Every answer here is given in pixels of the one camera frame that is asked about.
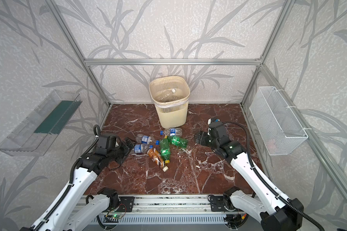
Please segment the clear bottle blue label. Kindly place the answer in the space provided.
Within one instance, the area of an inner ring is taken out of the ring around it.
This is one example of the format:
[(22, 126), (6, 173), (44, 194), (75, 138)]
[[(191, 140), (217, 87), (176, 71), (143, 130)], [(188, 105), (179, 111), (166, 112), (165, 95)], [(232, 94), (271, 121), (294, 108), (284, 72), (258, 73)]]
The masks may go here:
[(152, 135), (148, 136), (148, 135), (138, 134), (136, 136), (136, 141), (138, 143), (148, 144), (148, 145), (159, 145), (160, 144), (160, 141), (156, 140)]
[(149, 149), (153, 148), (153, 145), (149, 144), (136, 144), (133, 148), (135, 154), (146, 153)]

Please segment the green bottle yellow cap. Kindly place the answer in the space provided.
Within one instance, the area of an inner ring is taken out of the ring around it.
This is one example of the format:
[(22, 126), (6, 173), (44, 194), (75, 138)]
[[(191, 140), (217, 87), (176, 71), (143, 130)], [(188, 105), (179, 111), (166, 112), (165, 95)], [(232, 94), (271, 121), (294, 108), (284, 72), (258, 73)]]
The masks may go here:
[(188, 140), (178, 137), (178, 136), (169, 136), (168, 141), (170, 144), (180, 147), (180, 148), (187, 148)]
[(170, 163), (171, 151), (169, 146), (169, 140), (167, 137), (165, 137), (164, 139), (160, 141), (160, 151), (161, 151), (161, 157), (164, 160), (164, 162), (166, 164)]

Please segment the brown Nescafe coffee bottle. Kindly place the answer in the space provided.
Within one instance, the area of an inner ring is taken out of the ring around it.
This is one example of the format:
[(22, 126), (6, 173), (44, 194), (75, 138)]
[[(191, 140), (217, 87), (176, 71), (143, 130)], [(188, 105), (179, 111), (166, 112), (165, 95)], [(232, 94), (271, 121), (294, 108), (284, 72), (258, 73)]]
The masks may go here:
[(150, 148), (147, 152), (150, 159), (156, 163), (163, 172), (166, 172), (169, 168), (166, 166), (163, 158), (161, 157), (160, 153), (155, 148)]

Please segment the small bottle blue cap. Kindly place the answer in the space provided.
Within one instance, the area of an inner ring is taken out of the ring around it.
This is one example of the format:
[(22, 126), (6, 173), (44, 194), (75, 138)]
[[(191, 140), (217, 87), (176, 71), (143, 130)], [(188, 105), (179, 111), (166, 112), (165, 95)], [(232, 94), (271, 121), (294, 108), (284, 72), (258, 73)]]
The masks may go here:
[(183, 131), (181, 128), (168, 128), (163, 131), (160, 131), (160, 135), (181, 137), (183, 135)]

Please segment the large clear bottle white cap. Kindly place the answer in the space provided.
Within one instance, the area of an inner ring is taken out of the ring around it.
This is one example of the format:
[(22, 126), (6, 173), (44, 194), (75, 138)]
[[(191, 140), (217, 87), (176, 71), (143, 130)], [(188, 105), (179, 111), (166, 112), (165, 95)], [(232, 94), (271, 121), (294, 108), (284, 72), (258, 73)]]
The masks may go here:
[(169, 102), (173, 99), (176, 89), (163, 90), (162, 93), (157, 97), (157, 101), (160, 103)]

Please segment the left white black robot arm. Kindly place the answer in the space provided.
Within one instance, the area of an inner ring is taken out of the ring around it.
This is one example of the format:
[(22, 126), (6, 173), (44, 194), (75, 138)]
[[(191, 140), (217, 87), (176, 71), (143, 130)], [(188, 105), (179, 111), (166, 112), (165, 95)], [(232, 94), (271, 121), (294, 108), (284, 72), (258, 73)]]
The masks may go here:
[(30, 227), (22, 227), (22, 231), (81, 231), (102, 212), (121, 206), (117, 191), (103, 188), (85, 207), (71, 215), (85, 191), (110, 162), (122, 165), (136, 145), (130, 138), (122, 140), (116, 134), (101, 134), (98, 125), (93, 132), (95, 140), (72, 165), (68, 183), (46, 211)]

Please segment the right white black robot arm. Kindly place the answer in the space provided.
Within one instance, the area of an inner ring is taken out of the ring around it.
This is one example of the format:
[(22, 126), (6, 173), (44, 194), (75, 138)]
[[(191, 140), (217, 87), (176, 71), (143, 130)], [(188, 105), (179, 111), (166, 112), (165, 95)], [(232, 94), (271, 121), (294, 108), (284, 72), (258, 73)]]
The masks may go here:
[(226, 124), (215, 117), (210, 118), (208, 131), (198, 132), (195, 142), (210, 147), (215, 154), (224, 158), (242, 175), (258, 197), (255, 199), (240, 189), (234, 189), (228, 195), (228, 207), (240, 209), (253, 217), (264, 231), (297, 231), (302, 227), (304, 219), (320, 231), (324, 230), (315, 219), (304, 213), (304, 207), (297, 198), (290, 199), (255, 164), (247, 129), (237, 124), (246, 134), (246, 146), (243, 147), (238, 141), (230, 139)]

